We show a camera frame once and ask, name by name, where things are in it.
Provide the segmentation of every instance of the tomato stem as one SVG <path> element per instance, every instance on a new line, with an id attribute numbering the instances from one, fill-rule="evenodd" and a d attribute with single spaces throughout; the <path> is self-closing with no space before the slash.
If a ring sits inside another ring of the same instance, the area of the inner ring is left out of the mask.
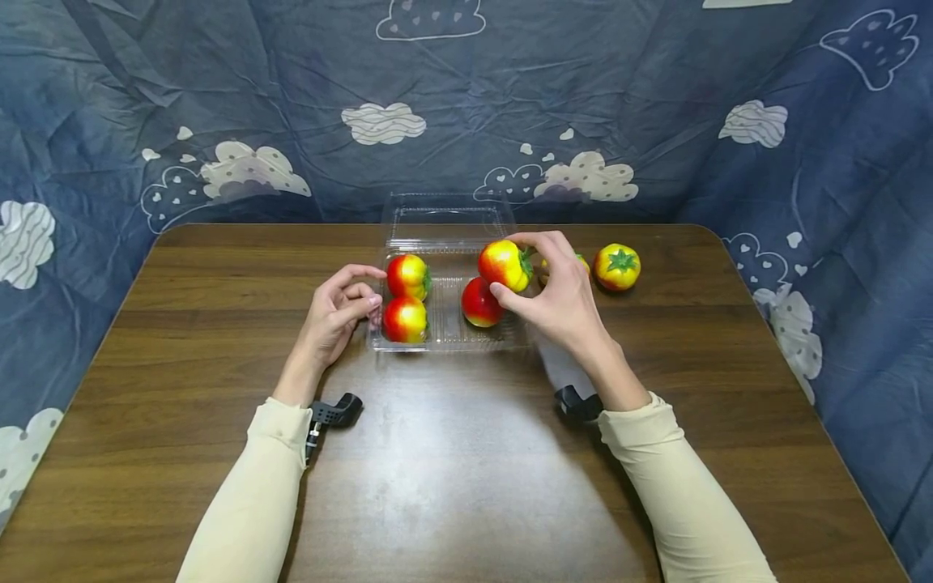
<path id="1" fill-rule="evenodd" d="M 533 251 L 531 247 L 528 247 L 519 254 L 519 265 L 522 267 L 522 271 L 525 272 L 525 275 L 531 277 L 534 269 L 531 266 L 531 255 Z"/>

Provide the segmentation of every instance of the cream long-sleeve shirt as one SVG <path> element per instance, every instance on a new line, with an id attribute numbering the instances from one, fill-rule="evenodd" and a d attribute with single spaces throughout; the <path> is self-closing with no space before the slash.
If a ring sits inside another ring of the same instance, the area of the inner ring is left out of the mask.
<path id="1" fill-rule="evenodd" d="M 291 537 L 305 470 L 308 409 L 272 398 L 256 411 L 240 459 L 207 508 L 180 583 L 273 583 Z M 654 527 L 667 583 L 776 581 L 738 510 L 697 457 L 674 410 L 651 403 L 599 417 Z"/>

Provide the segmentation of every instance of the blue fabric backdrop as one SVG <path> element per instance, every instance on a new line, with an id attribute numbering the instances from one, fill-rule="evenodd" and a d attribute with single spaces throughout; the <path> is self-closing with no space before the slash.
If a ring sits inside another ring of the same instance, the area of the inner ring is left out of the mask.
<path id="1" fill-rule="evenodd" d="M 927 35 L 923 0 L 8 0 L 0 525 L 159 233 L 493 191 L 723 237 L 933 580 Z"/>

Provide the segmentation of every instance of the artificial tomato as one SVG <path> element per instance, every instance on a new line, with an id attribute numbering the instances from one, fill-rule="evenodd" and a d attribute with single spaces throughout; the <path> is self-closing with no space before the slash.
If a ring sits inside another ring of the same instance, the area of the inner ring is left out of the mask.
<path id="1" fill-rule="evenodd" d="M 431 272 L 424 260 L 411 253 L 400 255 L 385 270 L 389 291 L 396 298 L 418 298 L 425 301 L 431 289 Z"/>
<path id="2" fill-rule="evenodd" d="M 460 308 L 466 320 L 480 328 L 495 326 L 505 313 L 493 292 L 489 291 L 489 283 L 481 277 L 474 277 L 466 284 L 460 297 Z"/>
<path id="3" fill-rule="evenodd" d="M 596 254 L 592 268 L 603 287 L 622 291 L 635 285 L 641 273 L 641 259 L 632 247 L 612 243 Z"/>
<path id="4" fill-rule="evenodd" d="M 418 298 L 395 298 L 383 310 L 383 330 L 392 342 L 424 342 L 427 310 Z"/>
<path id="5" fill-rule="evenodd" d="M 489 284 L 499 282 L 513 292 L 521 292 L 531 281 L 530 255 L 530 250 L 522 251 L 508 239 L 493 241 L 480 253 L 480 276 Z"/>
<path id="6" fill-rule="evenodd" d="M 586 259 L 584 259 L 583 256 L 579 253 L 577 253 L 577 259 L 579 259 L 580 263 L 583 264 L 583 267 L 586 268 L 586 274 L 590 275 L 590 264 L 586 262 Z M 541 274 L 537 276 L 537 279 L 539 282 L 541 282 L 541 286 L 544 287 L 548 284 L 549 278 L 550 272 L 548 271 L 548 260 L 541 259 Z"/>

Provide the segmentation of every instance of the wooden table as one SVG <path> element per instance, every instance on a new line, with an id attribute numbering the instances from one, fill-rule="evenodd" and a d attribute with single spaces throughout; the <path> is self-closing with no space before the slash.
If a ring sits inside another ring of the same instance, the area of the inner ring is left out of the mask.
<path id="1" fill-rule="evenodd" d="M 606 325 L 782 583 L 906 580 L 720 240 L 574 226 L 637 249 Z M 316 286 L 377 226 L 191 225 L 146 261 L 0 537 L 0 581 L 171 581 Z M 358 336 L 324 384 L 366 403 L 307 474 L 287 581 L 658 581 L 647 520 L 530 354 L 393 356 Z"/>

